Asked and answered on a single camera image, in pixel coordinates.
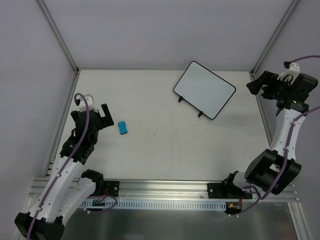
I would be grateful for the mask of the blue whiteboard eraser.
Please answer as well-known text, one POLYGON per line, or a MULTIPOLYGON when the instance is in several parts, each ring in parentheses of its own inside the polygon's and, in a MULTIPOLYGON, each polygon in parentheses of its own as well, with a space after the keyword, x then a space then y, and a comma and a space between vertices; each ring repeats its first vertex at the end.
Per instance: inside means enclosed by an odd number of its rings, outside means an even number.
POLYGON ((125 121, 119 121, 118 124, 119 134, 124 135, 128 133, 127 125, 125 121))

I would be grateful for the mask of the small white whiteboard black frame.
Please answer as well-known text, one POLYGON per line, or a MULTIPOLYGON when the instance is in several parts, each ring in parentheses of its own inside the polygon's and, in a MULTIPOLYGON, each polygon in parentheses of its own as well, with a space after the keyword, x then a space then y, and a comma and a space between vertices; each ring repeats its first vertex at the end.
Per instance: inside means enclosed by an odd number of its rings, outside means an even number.
POLYGON ((191 61, 179 78, 173 92, 183 96, 214 120, 236 92, 236 87, 196 61, 191 61))

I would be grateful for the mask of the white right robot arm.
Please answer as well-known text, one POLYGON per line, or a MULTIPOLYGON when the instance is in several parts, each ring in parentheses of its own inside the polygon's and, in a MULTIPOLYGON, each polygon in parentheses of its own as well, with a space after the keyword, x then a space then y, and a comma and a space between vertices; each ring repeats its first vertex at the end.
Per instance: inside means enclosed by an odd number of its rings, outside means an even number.
POLYGON ((270 147, 258 155, 248 166, 244 179, 247 183, 269 194, 279 195, 300 173, 296 162, 296 143, 306 115, 311 113, 305 102, 318 85, 318 80, 299 70, 286 70, 282 74, 264 71, 246 86, 250 93, 276 101, 276 130, 270 147))

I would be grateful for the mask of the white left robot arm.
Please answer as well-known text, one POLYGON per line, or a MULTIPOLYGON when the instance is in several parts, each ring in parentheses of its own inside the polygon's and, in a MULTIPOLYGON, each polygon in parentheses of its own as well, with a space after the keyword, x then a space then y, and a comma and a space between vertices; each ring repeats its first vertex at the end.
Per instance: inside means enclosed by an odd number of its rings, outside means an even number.
POLYGON ((58 164, 44 190, 26 213, 18 213, 14 223, 28 240, 59 240, 80 204, 90 195, 104 191, 104 176, 84 166, 98 142, 99 131, 114 125, 107 104, 104 116, 93 104, 81 103, 71 112, 75 127, 65 141, 58 164))

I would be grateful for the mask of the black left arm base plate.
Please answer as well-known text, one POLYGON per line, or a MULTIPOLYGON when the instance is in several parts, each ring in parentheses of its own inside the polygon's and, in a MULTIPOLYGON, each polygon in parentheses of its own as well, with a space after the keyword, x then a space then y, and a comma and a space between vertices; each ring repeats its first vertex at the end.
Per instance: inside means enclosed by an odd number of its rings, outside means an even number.
POLYGON ((118 197, 120 191, 120 182, 114 180, 104 180, 102 185, 102 195, 118 197))

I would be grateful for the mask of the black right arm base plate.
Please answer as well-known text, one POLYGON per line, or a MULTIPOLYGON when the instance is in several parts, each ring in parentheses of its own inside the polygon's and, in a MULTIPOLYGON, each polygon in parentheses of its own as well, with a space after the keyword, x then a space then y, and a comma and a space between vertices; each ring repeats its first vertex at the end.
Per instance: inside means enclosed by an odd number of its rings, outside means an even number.
POLYGON ((207 194, 209 199, 245 199, 251 200, 253 195, 244 192, 233 183, 208 183, 207 194))

